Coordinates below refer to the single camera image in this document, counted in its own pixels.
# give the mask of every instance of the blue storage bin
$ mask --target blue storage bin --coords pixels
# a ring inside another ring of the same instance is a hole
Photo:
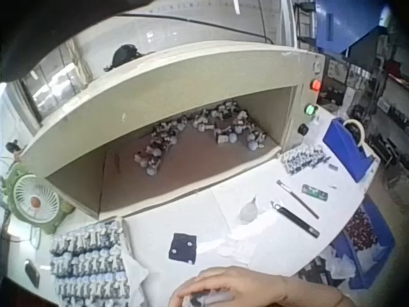
[[[379,244],[385,247],[385,249],[378,255],[376,264],[374,264],[367,272],[363,272],[357,258],[357,253],[353,248],[352,241],[349,239],[346,232],[342,231],[335,240],[332,241],[331,245],[337,251],[337,256],[342,257],[346,254],[355,262],[357,267],[355,277],[350,278],[349,281],[351,289],[368,289],[382,270],[382,267],[385,265],[395,246],[395,239],[392,232],[370,197],[365,197],[362,206],[373,226],[375,235],[378,237]]]
[[[358,148],[351,132],[343,126],[341,118],[334,118],[328,127],[323,142],[342,162],[355,182],[359,182],[374,161],[367,157],[362,148]]]

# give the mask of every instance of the workbench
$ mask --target workbench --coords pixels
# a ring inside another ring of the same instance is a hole
[[[333,116],[320,108],[318,122],[310,123],[304,138],[309,144],[323,144],[322,139]],[[176,287],[213,266],[241,265],[256,271],[291,276],[308,264],[328,246],[344,228],[360,205],[378,169],[379,158],[364,144],[367,154],[375,161],[365,177],[355,183],[335,155],[323,144],[330,163],[306,168],[290,176],[280,159],[272,159],[254,169],[241,173],[198,193],[190,194],[150,210],[125,218],[131,233],[136,260],[149,270],[143,283],[146,298],[151,306],[167,306]],[[299,202],[276,184],[281,180],[298,194],[318,215],[315,219]],[[328,192],[328,201],[301,194],[303,184]],[[238,214],[241,208],[256,197],[258,218],[241,225]],[[298,217],[315,227],[321,234],[318,239],[272,210],[270,201],[279,201]],[[57,234],[94,223],[92,217],[80,210],[69,215],[60,225]],[[29,226],[12,217],[9,232],[26,239]],[[197,258],[194,265],[168,259],[173,233],[197,236]],[[245,240],[256,248],[249,261],[243,264],[220,256],[217,248],[228,238]],[[8,259],[8,277],[28,291],[57,303],[53,277],[49,271],[50,242],[52,236],[42,233],[41,243],[35,250],[29,242],[11,243]],[[24,272],[24,260],[31,259],[40,272],[40,286],[35,289]]]

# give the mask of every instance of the green fan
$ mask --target green fan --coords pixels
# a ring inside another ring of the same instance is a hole
[[[63,200],[21,163],[15,163],[3,182],[10,211],[23,222],[52,234],[74,207]]]

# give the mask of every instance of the floor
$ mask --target floor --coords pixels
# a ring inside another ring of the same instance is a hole
[[[404,278],[407,279],[409,273],[409,204],[408,210],[402,212],[401,207],[393,202],[383,186],[383,173],[380,167],[368,193],[389,225],[396,246],[370,289],[350,290],[346,282],[340,286],[359,307],[385,306],[386,300],[405,282]]]

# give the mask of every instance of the human hand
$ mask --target human hand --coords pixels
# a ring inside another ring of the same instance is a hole
[[[214,307],[263,307],[285,300],[286,279],[243,267],[215,267],[201,272],[198,277],[188,280],[176,289],[169,307],[181,307],[186,295],[218,289],[230,291],[234,300],[214,304]]]

